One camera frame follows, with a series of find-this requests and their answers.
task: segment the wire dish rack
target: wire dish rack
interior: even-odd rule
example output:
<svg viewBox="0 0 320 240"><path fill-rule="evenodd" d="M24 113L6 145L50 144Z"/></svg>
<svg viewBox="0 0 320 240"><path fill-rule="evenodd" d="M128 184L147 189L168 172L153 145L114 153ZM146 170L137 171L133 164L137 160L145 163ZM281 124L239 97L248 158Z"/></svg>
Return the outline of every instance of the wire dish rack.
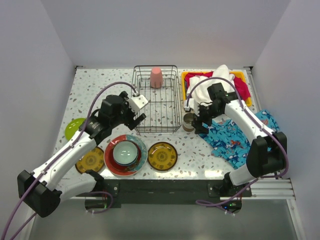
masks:
<svg viewBox="0 0 320 240"><path fill-rule="evenodd" d="M150 86L153 67L161 68L163 85L160 88ZM149 104L138 114L138 116L142 113L146 115L145 120L135 128L138 133L174 133L181 127L181 93L177 66L135 66L132 85L149 100Z"/></svg>

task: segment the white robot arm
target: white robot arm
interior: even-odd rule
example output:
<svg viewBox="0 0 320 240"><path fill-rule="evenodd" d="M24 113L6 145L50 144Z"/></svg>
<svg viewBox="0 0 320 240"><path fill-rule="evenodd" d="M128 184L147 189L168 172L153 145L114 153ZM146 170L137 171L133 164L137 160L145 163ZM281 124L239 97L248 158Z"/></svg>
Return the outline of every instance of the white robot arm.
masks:
<svg viewBox="0 0 320 240"><path fill-rule="evenodd" d="M265 126L246 106L244 101L239 101L235 92L225 92L221 83L208 87L212 102L202 105L192 98L184 102L185 111L194 111L192 126L195 133L207 134L212 119L221 114L230 117L243 131L251 144L246 164L228 172L224 176L220 193L223 194L233 186L246 184L258 177L280 171L286 167L286 161L279 146L270 138L272 135L287 151L287 138L282 132L274 132Z"/></svg>
<svg viewBox="0 0 320 240"><path fill-rule="evenodd" d="M124 124L133 130L146 118L144 114L139 117L136 115L147 104L148 100L143 95L128 98L125 91L119 96L108 95L102 101L101 108L91 114L87 125L80 126L80 130L84 128L82 134L80 130L77 131L65 146L31 173L24 170L18 175L20 198L38 179L24 202L41 217L46 217L58 207L61 201L92 191L96 185L92 171L88 171L88 174L79 174L77 178L67 181L67 184L62 178L81 157L110 136L112 129Z"/></svg>

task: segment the blue fabric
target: blue fabric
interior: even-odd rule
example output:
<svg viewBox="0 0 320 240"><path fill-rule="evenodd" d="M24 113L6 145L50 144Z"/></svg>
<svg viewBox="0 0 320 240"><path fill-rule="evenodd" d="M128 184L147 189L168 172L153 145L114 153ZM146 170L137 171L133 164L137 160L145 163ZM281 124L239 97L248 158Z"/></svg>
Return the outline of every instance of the blue fabric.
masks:
<svg viewBox="0 0 320 240"><path fill-rule="evenodd" d="M263 124L279 132L280 128L276 120L267 110L262 110L255 115ZM234 121L226 120L216 123L212 120L212 125L208 128L208 134L199 134L199 136L213 147L213 156L226 159L234 169L246 163L250 143Z"/></svg>

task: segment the red plate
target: red plate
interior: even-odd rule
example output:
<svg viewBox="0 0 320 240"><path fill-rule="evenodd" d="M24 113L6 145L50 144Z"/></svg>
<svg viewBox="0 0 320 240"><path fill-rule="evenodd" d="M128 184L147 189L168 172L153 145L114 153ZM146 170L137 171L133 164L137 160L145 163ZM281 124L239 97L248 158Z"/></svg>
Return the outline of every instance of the red plate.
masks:
<svg viewBox="0 0 320 240"><path fill-rule="evenodd" d="M116 163L114 159L115 146L123 141L130 141L134 143L138 148L137 161L129 166L122 166ZM132 135L121 135L113 139L104 151L104 163L110 172L116 176L126 177L136 174L147 161L147 148L140 138Z"/></svg>

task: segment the white wall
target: white wall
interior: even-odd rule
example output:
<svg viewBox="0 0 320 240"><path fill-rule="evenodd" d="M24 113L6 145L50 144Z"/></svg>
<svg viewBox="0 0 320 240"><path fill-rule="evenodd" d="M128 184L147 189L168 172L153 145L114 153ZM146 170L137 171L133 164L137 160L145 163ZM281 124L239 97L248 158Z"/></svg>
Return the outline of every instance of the white wall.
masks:
<svg viewBox="0 0 320 240"><path fill-rule="evenodd" d="M308 239L320 239L320 1L292 0L253 68L263 107L288 138L289 176Z"/></svg>
<svg viewBox="0 0 320 240"><path fill-rule="evenodd" d="M290 0L42 0L76 65L253 66Z"/></svg>
<svg viewBox="0 0 320 240"><path fill-rule="evenodd" d="M0 1L1 233L18 202L17 175L53 152L73 74L40 0ZM7 237L24 220L22 210Z"/></svg>

